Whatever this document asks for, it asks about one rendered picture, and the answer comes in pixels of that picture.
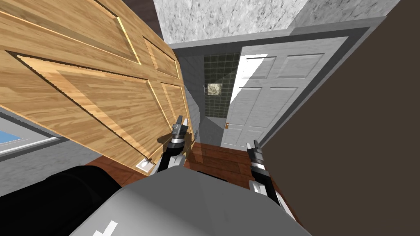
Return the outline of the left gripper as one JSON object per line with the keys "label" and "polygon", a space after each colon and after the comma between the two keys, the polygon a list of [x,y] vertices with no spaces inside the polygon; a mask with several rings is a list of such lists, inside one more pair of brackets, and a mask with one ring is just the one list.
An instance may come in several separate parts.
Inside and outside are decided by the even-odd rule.
{"label": "left gripper", "polygon": [[172,128],[173,136],[184,136],[188,129],[188,119],[185,118],[183,120],[183,116],[179,115],[176,124],[174,124]]}

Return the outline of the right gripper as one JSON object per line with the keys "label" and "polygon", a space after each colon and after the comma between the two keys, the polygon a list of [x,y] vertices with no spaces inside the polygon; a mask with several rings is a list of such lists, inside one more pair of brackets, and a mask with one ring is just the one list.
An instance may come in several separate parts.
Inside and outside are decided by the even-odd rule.
{"label": "right gripper", "polygon": [[262,150],[260,150],[260,144],[257,140],[253,141],[255,148],[252,148],[251,144],[247,143],[247,153],[251,161],[264,161]]}

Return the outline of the white panelled door leaf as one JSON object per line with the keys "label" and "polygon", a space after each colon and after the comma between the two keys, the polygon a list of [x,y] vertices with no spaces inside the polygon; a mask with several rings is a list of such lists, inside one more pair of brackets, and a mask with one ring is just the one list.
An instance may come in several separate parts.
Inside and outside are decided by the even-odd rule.
{"label": "white panelled door leaf", "polygon": [[262,143],[346,37],[243,47],[221,146]]}

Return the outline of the white square plate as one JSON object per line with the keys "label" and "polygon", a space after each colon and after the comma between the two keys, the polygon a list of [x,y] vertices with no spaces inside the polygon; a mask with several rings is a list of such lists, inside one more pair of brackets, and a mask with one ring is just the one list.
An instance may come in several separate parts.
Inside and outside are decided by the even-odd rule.
{"label": "white square plate", "polygon": [[135,167],[148,173],[154,168],[155,164],[151,159],[144,158],[142,159]]}

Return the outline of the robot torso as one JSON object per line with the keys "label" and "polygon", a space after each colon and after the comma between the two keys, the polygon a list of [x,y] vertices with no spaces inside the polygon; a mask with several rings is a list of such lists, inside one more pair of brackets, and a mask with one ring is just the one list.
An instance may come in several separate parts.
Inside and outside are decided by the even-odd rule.
{"label": "robot torso", "polygon": [[267,196],[174,166],[118,190],[70,236],[311,236]]}

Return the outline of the light wooden panelled door leaf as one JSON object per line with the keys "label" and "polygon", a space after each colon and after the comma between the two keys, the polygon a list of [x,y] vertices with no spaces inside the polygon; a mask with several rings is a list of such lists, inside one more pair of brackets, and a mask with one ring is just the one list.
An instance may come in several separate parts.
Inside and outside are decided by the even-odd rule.
{"label": "light wooden panelled door leaf", "polygon": [[144,175],[190,118],[173,50],[123,0],[0,0],[0,107]]}

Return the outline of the grey framed window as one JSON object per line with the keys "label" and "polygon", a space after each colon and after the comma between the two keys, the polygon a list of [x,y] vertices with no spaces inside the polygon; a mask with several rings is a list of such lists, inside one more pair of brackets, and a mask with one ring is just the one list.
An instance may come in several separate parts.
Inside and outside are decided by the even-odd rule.
{"label": "grey framed window", "polygon": [[0,162],[66,141],[67,138],[0,108]]}

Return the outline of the grey framed wall picture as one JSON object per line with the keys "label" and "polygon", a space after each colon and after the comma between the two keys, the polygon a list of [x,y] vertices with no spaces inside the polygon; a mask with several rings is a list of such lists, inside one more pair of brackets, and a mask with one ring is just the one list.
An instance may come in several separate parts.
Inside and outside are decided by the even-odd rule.
{"label": "grey framed wall picture", "polygon": [[209,96],[221,96],[222,85],[220,83],[209,83],[207,84],[207,95]]}

